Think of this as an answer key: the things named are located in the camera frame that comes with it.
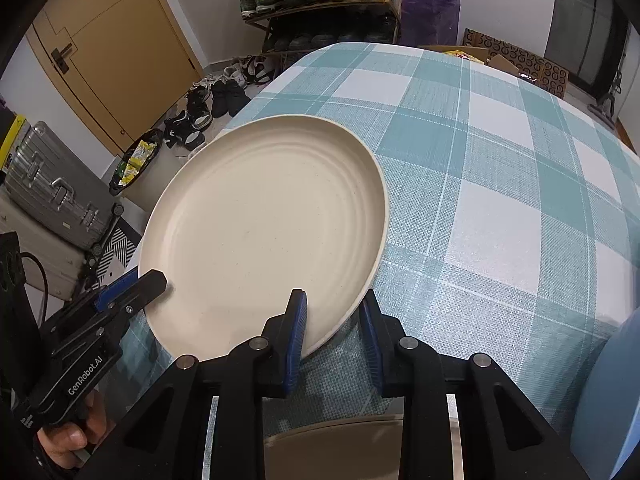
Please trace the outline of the person's left hand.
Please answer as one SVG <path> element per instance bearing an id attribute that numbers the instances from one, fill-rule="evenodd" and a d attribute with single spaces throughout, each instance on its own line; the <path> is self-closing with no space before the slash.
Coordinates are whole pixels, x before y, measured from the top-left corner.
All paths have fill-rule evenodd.
<path id="1" fill-rule="evenodd" d="M 99 445 L 115 427 L 107 417 L 104 399 L 98 390 L 85 397 L 87 418 L 80 424 L 66 422 L 62 426 L 41 428 L 37 437 L 46 454 L 56 466 L 73 469 L 81 466 L 76 452 L 88 444 Z"/>

